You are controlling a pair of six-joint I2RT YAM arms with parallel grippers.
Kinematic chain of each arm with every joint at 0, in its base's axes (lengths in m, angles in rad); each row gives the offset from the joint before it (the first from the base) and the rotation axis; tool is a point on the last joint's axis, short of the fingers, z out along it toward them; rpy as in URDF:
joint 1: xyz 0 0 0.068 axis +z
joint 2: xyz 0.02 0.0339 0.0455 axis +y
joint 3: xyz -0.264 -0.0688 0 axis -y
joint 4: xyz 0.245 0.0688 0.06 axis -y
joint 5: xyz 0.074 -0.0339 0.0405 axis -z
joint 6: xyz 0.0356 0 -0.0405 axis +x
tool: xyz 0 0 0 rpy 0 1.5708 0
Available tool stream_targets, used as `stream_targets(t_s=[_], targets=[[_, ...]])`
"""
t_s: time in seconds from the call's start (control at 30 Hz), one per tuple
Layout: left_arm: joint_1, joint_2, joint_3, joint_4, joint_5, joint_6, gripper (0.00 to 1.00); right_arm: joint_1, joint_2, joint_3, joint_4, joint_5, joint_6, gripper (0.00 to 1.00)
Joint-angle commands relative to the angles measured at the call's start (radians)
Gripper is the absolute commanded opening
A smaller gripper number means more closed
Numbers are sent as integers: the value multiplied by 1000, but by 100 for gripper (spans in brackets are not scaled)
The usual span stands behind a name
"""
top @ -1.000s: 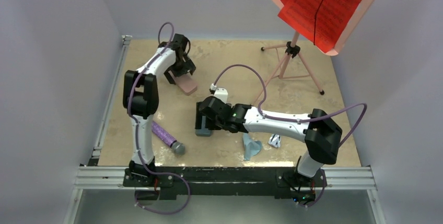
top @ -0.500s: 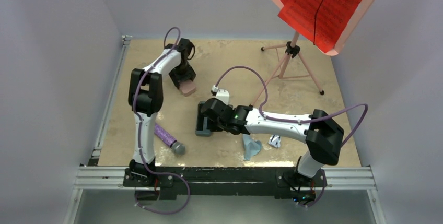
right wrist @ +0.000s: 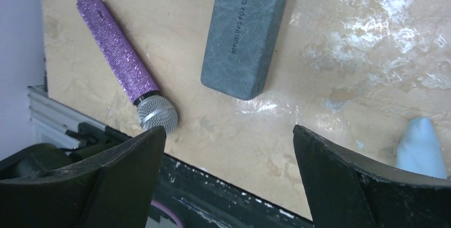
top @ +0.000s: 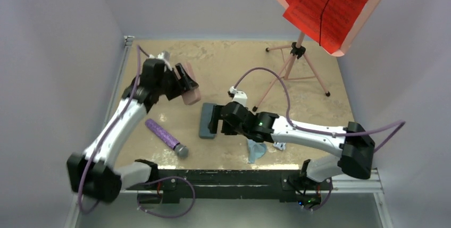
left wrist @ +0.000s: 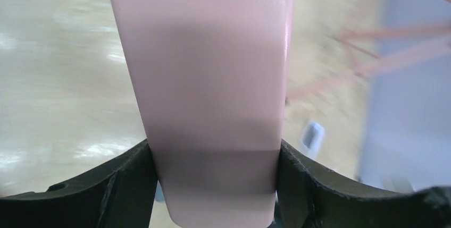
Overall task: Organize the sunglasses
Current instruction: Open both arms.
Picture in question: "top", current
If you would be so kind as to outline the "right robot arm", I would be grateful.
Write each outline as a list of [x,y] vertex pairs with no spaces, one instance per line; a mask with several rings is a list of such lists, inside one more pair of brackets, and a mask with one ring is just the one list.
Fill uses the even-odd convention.
[[253,114],[237,102],[213,106],[210,133],[218,132],[219,121],[225,135],[239,134],[255,142],[294,143],[327,152],[327,156],[304,162],[298,181],[305,189],[341,174],[361,180],[371,176],[375,143],[356,122],[343,127],[290,121],[275,113]]

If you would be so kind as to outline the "pink glasses case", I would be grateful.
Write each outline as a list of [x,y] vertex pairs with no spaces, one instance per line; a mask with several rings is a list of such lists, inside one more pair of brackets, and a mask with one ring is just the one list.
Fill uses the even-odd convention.
[[[189,62],[185,62],[183,64],[183,68],[187,72],[187,75],[190,76],[195,82],[197,82],[193,68]],[[193,105],[201,99],[200,89],[197,87],[196,89],[190,90],[187,93],[182,95],[182,99],[185,105]]]

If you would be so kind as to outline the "teal glasses case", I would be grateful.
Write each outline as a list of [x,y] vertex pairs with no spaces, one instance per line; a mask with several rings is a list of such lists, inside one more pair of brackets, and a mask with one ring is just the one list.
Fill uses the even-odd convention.
[[202,105],[198,132],[198,136],[201,139],[214,139],[216,137],[216,134],[210,133],[210,130],[208,128],[214,106],[214,103],[203,103]]

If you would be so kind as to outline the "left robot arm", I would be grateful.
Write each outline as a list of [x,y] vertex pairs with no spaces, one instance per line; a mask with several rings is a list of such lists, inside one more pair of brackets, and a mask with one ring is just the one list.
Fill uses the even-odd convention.
[[66,161],[71,189],[79,199],[88,197],[110,204],[121,190],[134,185],[139,184],[145,190],[156,188],[155,163],[139,159],[115,169],[119,152],[161,96],[167,100],[182,97],[186,105],[201,98],[199,84],[188,62],[168,69],[164,60],[147,58],[139,73],[124,90],[116,112],[94,142],[83,153],[71,154]]

